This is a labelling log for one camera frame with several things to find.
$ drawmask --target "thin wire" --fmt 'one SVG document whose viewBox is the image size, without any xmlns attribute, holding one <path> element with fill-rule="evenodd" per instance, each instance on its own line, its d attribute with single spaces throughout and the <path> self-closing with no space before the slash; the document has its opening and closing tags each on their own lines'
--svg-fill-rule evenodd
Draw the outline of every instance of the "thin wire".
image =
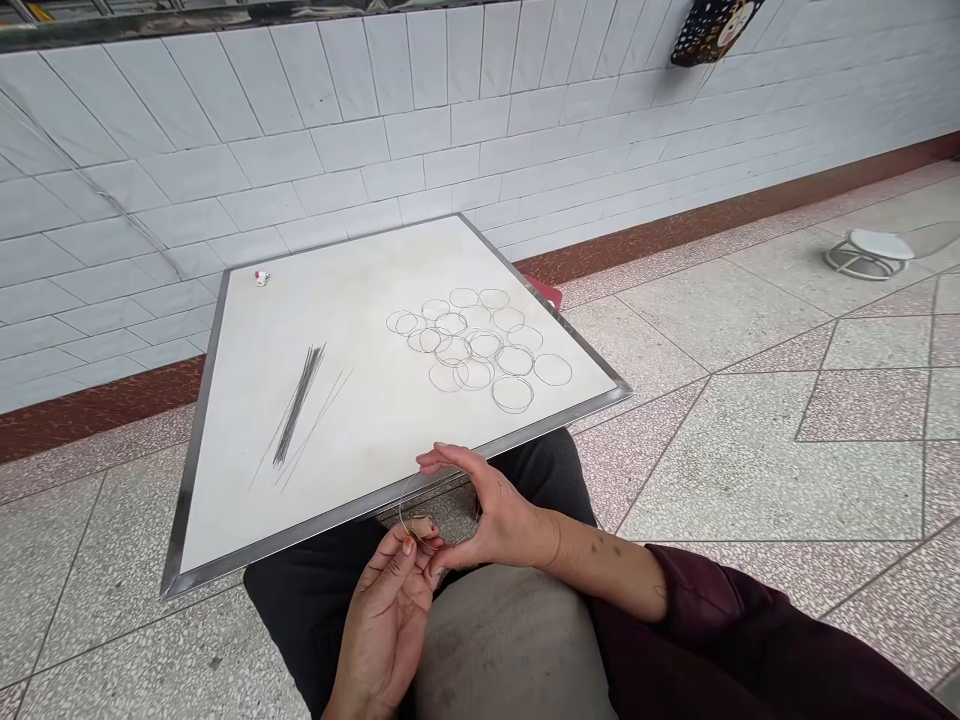
<svg viewBox="0 0 960 720">
<path fill-rule="evenodd" d="M 99 185 L 97 182 L 95 182 L 90 177 L 88 177 L 87 174 L 83 172 L 83 169 L 80 167 L 80 164 L 76 160 L 74 160 L 73 157 L 69 153 L 67 153 L 67 151 L 64 150 L 60 146 L 60 144 L 53 139 L 53 136 L 50 135 L 50 133 L 48 133 L 44 129 L 44 127 L 37 121 L 37 119 L 33 116 L 33 114 L 27 108 L 26 103 L 25 102 L 19 103 L 16 100 L 14 100 L 13 97 L 11 97 L 11 92 L 14 95 L 19 94 L 13 88 L 0 87 L 0 95 L 3 95 L 11 105 L 13 105 L 15 108 L 17 108 L 17 110 L 23 113 L 23 115 L 25 115 L 33 125 L 25 123 L 21 118 L 17 117 L 16 114 L 11 112 L 10 108 L 8 108 L 3 103 L 0 103 L 0 106 L 3 106 L 4 112 L 6 112 L 7 115 L 13 118 L 15 122 L 19 123 L 20 125 L 23 125 L 23 127 L 25 127 L 32 135 L 36 136 L 37 139 L 40 140 L 40 142 L 44 143 L 45 145 L 53 149 L 53 151 L 57 153 L 57 155 L 59 155 L 61 159 L 65 160 L 67 164 L 70 166 L 70 169 L 76 175 L 78 175 L 80 179 L 83 180 L 83 182 L 85 182 L 88 186 L 90 186 L 91 190 L 93 190 L 97 195 L 99 195 L 104 200 L 106 200 L 110 204 L 110 206 L 117 211 L 117 213 L 119 213 L 128 223 L 130 223 L 133 226 L 133 228 L 137 232 L 139 232 L 141 235 L 143 235 L 147 239 L 147 242 L 153 245 L 154 249 L 160 254 L 160 257 L 163 258 L 163 260 L 167 263 L 167 265 L 170 266 L 170 269 L 173 270 L 173 272 L 176 274 L 177 279 L 183 280 L 184 279 L 183 271 L 180 269 L 180 266 L 176 263 L 176 261 L 167 255 L 167 248 L 160 241 L 160 238 L 154 235 L 153 232 L 150 230 L 150 228 L 148 228 L 146 225 L 140 222 L 139 218 L 136 218 L 130 213 L 128 213 L 126 209 L 123 207 L 123 205 L 121 205 L 120 202 L 115 197 L 113 197 L 113 195 L 108 193 L 106 190 L 103 189 L 101 185 Z"/>
</svg>

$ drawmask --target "floor tile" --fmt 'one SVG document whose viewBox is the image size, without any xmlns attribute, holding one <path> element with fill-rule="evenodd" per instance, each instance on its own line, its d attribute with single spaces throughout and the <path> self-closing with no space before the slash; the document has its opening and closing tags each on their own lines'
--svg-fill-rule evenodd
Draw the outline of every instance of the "floor tile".
<svg viewBox="0 0 960 720">
<path fill-rule="evenodd" d="M 568 310 L 564 317 L 633 387 L 652 400 L 707 371 L 616 297 Z"/>
<path fill-rule="evenodd" d="M 26 687 L 24 682 L 0 690 L 0 720 L 14 720 Z"/>
<path fill-rule="evenodd" d="M 937 278 L 927 278 L 903 290 L 898 290 L 893 295 L 854 310 L 844 317 L 929 315 L 933 312 L 933 294 L 936 289 Z"/>
<path fill-rule="evenodd" d="M 930 274 L 910 267 L 882 283 L 841 275 L 823 261 L 823 253 L 838 242 L 840 238 L 835 235 L 806 228 L 727 259 L 834 316 L 879 300 Z"/>
<path fill-rule="evenodd" d="M 960 517 L 960 442 L 927 443 L 924 463 L 925 537 Z"/>
<path fill-rule="evenodd" d="M 0 504 L 190 439 L 193 405 L 0 465 Z"/>
<path fill-rule="evenodd" d="M 240 581 L 232 573 L 160 602 L 160 576 L 186 444 L 107 471 L 40 656 L 39 668 L 77 655 Z"/>
<path fill-rule="evenodd" d="M 19 720 L 69 716 L 306 718 L 243 588 L 33 678 Z"/>
<path fill-rule="evenodd" d="M 937 284 L 937 301 L 934 312 L 939 314 L 960 313 L 960 275 L 941 275 Z"/>
<path fill-rule="evenodd" d="M 920 443 L 798 443 L 815 373 L 715 375 L 620 534 L 658 540 L 913 540 Z"/>
<path fill-rule="evenodd" d="M 33 669 L 102 477 L 0 508 L 0 687 Z"/>
<path fill-rule="evenodd" d="M 930 364 L 934 367 L 960 366 L 960 315 L 933 318 Z"/>
<path fill-rule="evenodd" d="M 919 440 L 923 437 L 927 372 L 822 372 L 797 440 Z"/>
<path fill-rule="evenodd" d="M 706 384 L 688 385 L 576 436 L 594 514 L 616 532 Z"/>
<path fill-rule="evenodd" d="M 960 368 L 934 368 L 927 408 L 927 440 L 960 439 Z"/>
<path fill-rule="evenodd" d="M 640 285 L 618 297 L 710 371 L 830 319 L 724 259 Z"/>
<path fill-rule="evenodd" d="M 931 318 L 860 318 L 837 321 L 825 370 L 926 367 Z"/>
<path fill-rule="evenodd" d="M 960 522 L 829 613 L 926 688 L 960 662 Z"/>
<path fill-rule="evenodd" d="M 909 552 L 913 542 L 670 543 L 741 570 L 819 617 Z"/>
<path fill-rule="evenodd" d="M 721 370 L 721 375 L 754 372 L 819 370 L 833 335 L 834 323 L 815 328 L 759 355 Z"/>
<path fill-rule="evenodd" d="M 933 696 L 960 717 L 960 666 L 934 689 Z"/>
</svg>

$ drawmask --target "maroon sleeve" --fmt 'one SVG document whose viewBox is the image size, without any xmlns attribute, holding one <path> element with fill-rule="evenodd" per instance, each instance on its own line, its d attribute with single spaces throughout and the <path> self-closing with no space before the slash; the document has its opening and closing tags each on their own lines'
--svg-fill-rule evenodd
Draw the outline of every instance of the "maroon sleeve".
<svg viewBox="0 0 960 720">
<path fill-rule="evenodd" d="M 816 718 L 952 718 L 879 653 L 778 590 L 700 555 L 647 545 L 663 567 L 663 636 L 722 667 L 768 706 Z"/>
</svg>

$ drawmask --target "tile grout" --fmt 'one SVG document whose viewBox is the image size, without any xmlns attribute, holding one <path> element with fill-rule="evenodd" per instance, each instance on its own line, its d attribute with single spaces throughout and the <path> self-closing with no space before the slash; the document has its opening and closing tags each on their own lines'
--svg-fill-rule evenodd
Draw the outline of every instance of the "tile grout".
<svg viewBox="0 0 960 720">
<path fill-rule="evenodd" d="M 916 545 L 915 547 L 913 547 L 913 548 L 911 548 L 910 550 L 908 550 L 907 552 L 905 552 L 905 553 L 904 553 L 900 558 L 898 558 L 896 561 L 894 561 L 893 563 L 891 563 L 890 565 L 888 565 L 886 568 L 884 568 L 883 570 L 881 570 L 878 574 L 874 575 L 872 578 L 870 578 L 869 580 L 867 580 L 863 585 L 861 585 L 861 586 L 858 587 L 856 590 L 854 590 L 852 593 L 850 593 L 849 595 L 847 595 L 843 600 L 841 600 L 840 602 L 836 603 L 833 607 L 831 607 L 829 610 L 827 610 L 825 613 L 823 613 L 823 614 L 820 616 L 820 619 L 825 618 L 827 615 L 829 615 L 830 613 L 834 612 L 835 610 L 837 610 L 838 608 L 840 608 L 841 606 L 843 606 L 843 605 L 844 605 L 845 603 L 847 603 L 848 601 L 852 600 L 855 595 L 858 595 L 858 594 L 860 594 L 861 592 L 863 592 L 867 587 L 869 587 L 870 585 L 872 585 L 875 581 L 879 580 L 881 577 L 883 577 L 884 575 L 886 575 L 887 573 L 889 573 L 893 568 L 895 568 L 896 566 L 900 565 L 900 563 L 902 563 L 902 562 L 903 562 L 904 560 L 906 560 L 908 557 L 910 557 L 910 556 L 913 555 L 915 552 L 917 552 L 918 550 L 920 550 L 922 547 L 924 547 L 925 545 L 928 545 L 929 543 L 931 543 L 934 538 L 938 537 L 938 536 L 941 535 L 942 533 L 944 533 L 944 532 L 946 532 L 947 530 L 951 529 L 951 528 L 952 528 L 954 525 L 956 525 L 958 522 L 960 522 L 960 517 L 954 518 L 953 520 L 951 520 L 950 522 L 948 522 L 946 525 L 944 525 L 942 528 L 940 528 L 939 530 L 937 530 L 937 532 L 933 533 L 933 534 L 930 535 L 929 537 L 923 538 L 923 539 L 921 539 L 919 542 L 914 541 L 914 542 L 917 542 L 917 545 Z"/>
</svg>

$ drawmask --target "floor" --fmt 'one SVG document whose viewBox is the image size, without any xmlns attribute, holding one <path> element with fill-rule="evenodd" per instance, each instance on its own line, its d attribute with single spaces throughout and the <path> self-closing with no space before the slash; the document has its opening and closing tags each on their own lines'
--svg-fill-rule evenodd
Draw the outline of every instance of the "floor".
<svg viewBox="0 0 960 720">
<path fill-rule="evenodd" d="M 571 427 L 603 526 L 784 589 L 960 710 L 960 243 L 885 283 L 819 259 L 943 219 L 958 163 L 563 290 L 636 389 Z M 157 600 L 192 418 L 0 466 L 0 718 L 304 716 L 239 574 Z M 470 493 L 424 504 L 451 539 Z"/>
</svg>

